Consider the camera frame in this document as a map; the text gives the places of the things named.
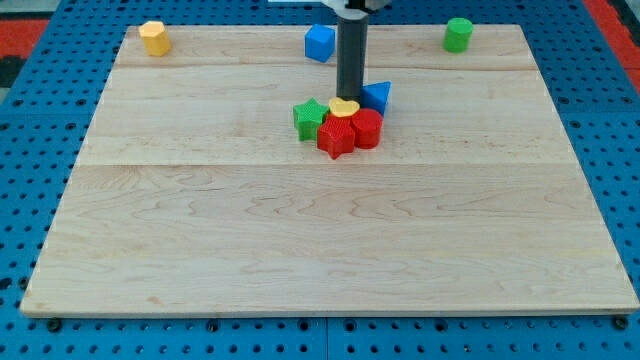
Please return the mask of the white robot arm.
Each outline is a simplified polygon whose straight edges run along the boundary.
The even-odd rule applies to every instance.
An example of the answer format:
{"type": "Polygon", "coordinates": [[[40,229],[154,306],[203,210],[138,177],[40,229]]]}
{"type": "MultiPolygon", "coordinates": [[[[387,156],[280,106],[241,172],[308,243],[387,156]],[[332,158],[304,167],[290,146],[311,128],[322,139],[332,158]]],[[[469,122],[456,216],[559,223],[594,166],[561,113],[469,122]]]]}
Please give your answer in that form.
{"type": "Polygon", "coordinates": [[[376,12],[389,5],[392,0],[321,0],[323,5],[335,13],[357,10],[365,13],[376,12]]]}

